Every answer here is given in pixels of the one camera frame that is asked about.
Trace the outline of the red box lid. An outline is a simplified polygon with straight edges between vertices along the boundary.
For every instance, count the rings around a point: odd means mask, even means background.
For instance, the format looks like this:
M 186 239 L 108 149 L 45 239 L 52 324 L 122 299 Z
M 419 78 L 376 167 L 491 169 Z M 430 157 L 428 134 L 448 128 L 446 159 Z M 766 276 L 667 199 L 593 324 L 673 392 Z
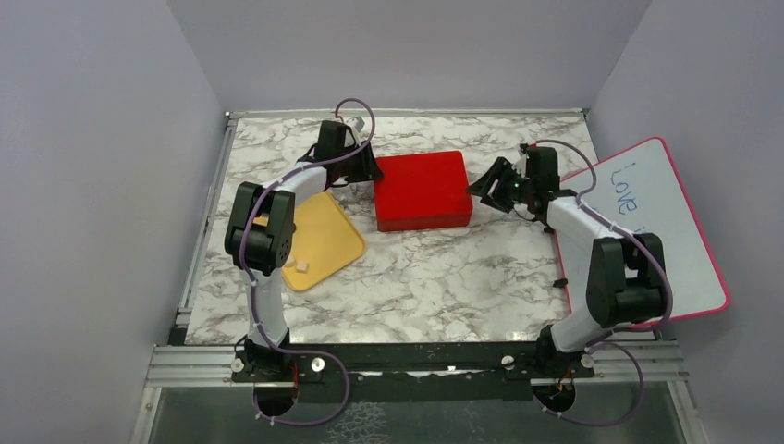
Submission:
M 459 151 L 379 157 L 384 177 L 374 183 L 376 227 L 381 232 L 469 225 L 472 198 Z

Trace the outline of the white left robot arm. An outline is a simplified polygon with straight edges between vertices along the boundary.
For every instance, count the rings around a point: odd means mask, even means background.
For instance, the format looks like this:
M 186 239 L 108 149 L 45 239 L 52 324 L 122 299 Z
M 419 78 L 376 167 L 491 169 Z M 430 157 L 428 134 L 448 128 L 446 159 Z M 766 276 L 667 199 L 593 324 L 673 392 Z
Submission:
M 297 206 L 337 181 L 383 177 L 371 139 L 361 137 L 363 127 L 359 117 L 324 120 L 316 143 L 289 172 L 265 184 L 245 181 L 237 187 L 224 248 L 233 265 L 246 274 L 250 326 L 245 348 L 256 356 L 256 368 L 268 379 L 279 379 L 290 368 L 291 357 L 283 349 L 289 328 L 283 314 L 281 268 L 293 247 Z

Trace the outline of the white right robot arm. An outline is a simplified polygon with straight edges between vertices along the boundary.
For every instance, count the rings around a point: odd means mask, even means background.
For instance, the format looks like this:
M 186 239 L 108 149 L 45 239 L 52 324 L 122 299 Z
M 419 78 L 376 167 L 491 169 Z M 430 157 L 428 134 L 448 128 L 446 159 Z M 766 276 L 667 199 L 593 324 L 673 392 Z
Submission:
M 583 302 L 543 328 L 536 341 L 533 363 L 545 376 L 558 375 L 570 365 L 571 354 L 616 330 L 629 331 L 653 318 L 668 321 L 673 308 L 662 240 L 654 233 L 628 231 L 586 202 L 586 194 L 598 184 L 593 166 L 588 167 L 587 188 L 562 188 L 556 150 L 560 144 L 553 139 L 523 143 L 520 160 L 498 157 L 466 189 L 481 204 L 503 213 L 525 205 L 530 221 L 588 253 Z

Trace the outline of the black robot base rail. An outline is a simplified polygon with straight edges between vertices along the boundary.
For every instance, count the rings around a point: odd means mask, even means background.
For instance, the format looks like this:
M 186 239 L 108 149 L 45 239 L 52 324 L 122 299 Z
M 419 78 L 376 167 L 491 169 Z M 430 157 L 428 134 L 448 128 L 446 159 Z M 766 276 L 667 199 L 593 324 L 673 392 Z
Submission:
M 541 339 L 501 342 L 290 343 L 238 345 L 231 380 L 262 397 L 306 403 L 531 401 L 542 385 L 590 378 L 579 353 Z

